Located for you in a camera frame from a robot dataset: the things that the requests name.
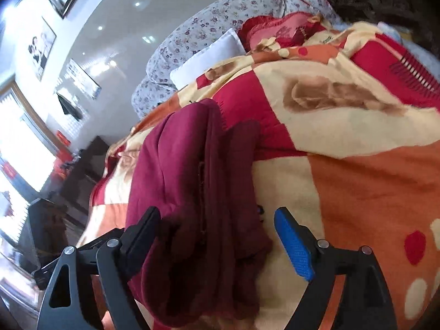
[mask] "blue gripper pad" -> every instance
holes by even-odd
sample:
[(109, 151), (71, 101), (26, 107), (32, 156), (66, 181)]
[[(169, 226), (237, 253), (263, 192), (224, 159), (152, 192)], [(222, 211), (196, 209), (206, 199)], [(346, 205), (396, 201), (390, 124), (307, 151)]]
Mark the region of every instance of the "blue gripper pad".
[(296, 273), (304, 277), (308, 282), (311, 281), (315, 276), (315, 271), (312, 268), (312, 255), (310, 251), (306, 248), (280, 209), (275, 211), (274, 223), (278, 236)]

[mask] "red polka dot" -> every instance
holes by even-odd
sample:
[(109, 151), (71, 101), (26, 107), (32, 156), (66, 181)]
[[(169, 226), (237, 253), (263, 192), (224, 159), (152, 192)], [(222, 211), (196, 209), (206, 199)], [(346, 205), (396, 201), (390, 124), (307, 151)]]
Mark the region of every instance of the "red polka dot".
[(426, 236), (419, 230), (405, 238), (405, 253), (412, 265), (417, 265), (425, 255)]
[(307, 56), (308, 53), (309, 52), (307, 51), (307, 48), (305, 47), (298, 48), (298, 54), (300, 54), (301, 56)]

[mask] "patchwork blanket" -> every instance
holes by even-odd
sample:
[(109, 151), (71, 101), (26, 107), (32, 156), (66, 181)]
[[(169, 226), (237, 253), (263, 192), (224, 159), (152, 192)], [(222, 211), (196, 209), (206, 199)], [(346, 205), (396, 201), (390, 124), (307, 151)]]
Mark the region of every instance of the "patchwork blanket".
[[(440, 283), (439, 96), (430, 74), (370, 24), (325, 29), (299, 47), (264, 39), (253, 53), (208, 70), (109, 149), (81, 242), (124, 227), (133, 170), (152, 128), (212, 98), (225, 128), (260, 123), (252, 172), (274, 247), (257, 282), (255, 319), (203, 318), (188, 328), (284, 329), (307, 285), (274, 229), (274, 211), (285, 206), (316, 238), (371, 246), (399, 329), (410, 329)], [(322, 329), (331, 327), (341, 286), (339, 279)], [(162, 327), (142, 311), (152, 328)]]

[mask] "metal bolt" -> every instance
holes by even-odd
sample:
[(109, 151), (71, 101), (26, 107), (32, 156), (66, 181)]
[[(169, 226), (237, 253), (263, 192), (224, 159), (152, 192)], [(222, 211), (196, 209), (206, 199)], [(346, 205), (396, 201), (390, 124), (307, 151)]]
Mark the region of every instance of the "metal bolt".
[(368, 246), (363, 246), (361, 249), (362, 249), (363, 254), (369, 255), (369, 254), (373, 253), (373, 250)]
[(117, 240), (116, 238), (112, 238), (112, 239), (109, 239), (109, 240), (107, 241), (107, 246), (110, 247), (110, 248), (114, 248), (114, 247), (116, 247), (118, 244), (119, 244), (119, 240)]
[(330, 247), (330, 243), (325, 240), (325, 239), (318, 239), (318, 247), (319, 248), (329, 248)]
[(75, 247), (69, 246), (64, 249), (65, 254), (72, 254), (73, 252), (75, 252)]

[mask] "cream polka dot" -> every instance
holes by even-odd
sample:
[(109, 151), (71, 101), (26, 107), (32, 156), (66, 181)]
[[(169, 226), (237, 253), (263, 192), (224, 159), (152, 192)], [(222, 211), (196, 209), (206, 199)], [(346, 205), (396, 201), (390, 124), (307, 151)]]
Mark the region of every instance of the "cream polka dot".
[(440, 251), (440, 218), (434, 220), (431, 223), (431, 231), (434, 234), (434, 241), (436, 243), (437, 250)]
[(287, 57), (289, 57), (289, 50), (287, 48), (281, 48), (278, 51), (278, 54), (283, 58), (287, 58)]
[(431, 299), (434, 298), (434, 294), (436, 293), (437, 289), (439, 289), (439, 286), (440, 286), (440, 268), (437, 270), (436, 277), (434, 278), (434, 287), (431, 293)]
[(408, 320), (417, 318), (422, 311), (427, 289), (428, 284), (421, 278), (414, 280), (408, 288), (405, 297), (405, 317)]

